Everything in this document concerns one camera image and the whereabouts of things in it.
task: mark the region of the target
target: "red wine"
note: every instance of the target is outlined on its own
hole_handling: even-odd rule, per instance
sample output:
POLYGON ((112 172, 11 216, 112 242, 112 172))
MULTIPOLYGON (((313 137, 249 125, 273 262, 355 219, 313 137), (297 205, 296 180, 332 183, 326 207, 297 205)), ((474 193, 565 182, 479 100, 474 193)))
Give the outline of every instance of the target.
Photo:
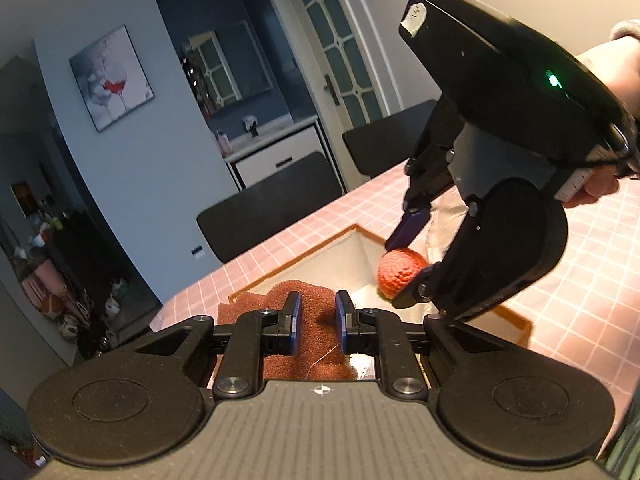
POLYGON ((107 79, 104 83, 102 83, 102 88, 111 92, 112 94, 119 94, 124 89, 124 83, 126 83, 126 81, 116 81, 115 83, 112 83, 107 79))

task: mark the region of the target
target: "pink bag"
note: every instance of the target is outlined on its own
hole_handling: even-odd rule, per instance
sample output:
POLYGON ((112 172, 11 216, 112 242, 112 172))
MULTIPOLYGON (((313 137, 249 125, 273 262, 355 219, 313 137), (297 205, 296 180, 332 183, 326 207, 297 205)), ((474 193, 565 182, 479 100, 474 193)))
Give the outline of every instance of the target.
POLYGON ((35 274, 30 274, 26 279, 22 280, 21 285, 29 301, 33 303, 35 308, 40 310, 42 300, 49 295, 46 287, 35 274))
POLYGON ((38 266, 35 272, 51 294, 59 298, 62 298, 66 294, 65 280, 62 279, 62 276, 60 276, 51 260, 44 261, 44 263, 38 266))

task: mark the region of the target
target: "cabinet drawer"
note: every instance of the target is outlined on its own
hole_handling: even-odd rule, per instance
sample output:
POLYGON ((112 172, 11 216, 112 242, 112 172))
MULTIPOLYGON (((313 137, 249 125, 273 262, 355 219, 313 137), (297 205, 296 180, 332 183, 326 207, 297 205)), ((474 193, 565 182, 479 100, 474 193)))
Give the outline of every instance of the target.
POLYGON ((324 154, 316 129, 310 126, 241 160, 236 169, 249 187, 313 152, 324 154))

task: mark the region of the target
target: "table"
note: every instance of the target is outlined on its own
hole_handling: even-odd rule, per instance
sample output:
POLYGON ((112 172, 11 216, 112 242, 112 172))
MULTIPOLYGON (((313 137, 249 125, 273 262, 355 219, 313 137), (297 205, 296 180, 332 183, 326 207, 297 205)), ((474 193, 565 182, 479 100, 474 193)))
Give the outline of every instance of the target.
MULTIPOLYGON (((402 214, 407 177, 398 165, 242 254, 171 298, 151 323, 161 330, 196 314, 216 317, 228 295, 358 223, 388 237, 402 214)), ((530 348, 596 376, 620 419, 640 378, 640 182, 567 211, 558 266, 506 302, 534 323, 530 348)))

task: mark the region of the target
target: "chair backrest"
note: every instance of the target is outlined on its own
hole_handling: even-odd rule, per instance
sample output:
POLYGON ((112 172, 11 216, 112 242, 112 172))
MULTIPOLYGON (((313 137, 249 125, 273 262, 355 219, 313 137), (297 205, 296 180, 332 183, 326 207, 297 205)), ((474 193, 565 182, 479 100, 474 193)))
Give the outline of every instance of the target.
POLYGON ((333 168, 313 152, 204 210, 197 221, 214 254, 227 263, 341 195, 333 168))
POLYGON ((407 160, 435 105, 431 99, 344 132, 342 138, 358 171, 373 178, 407 160))

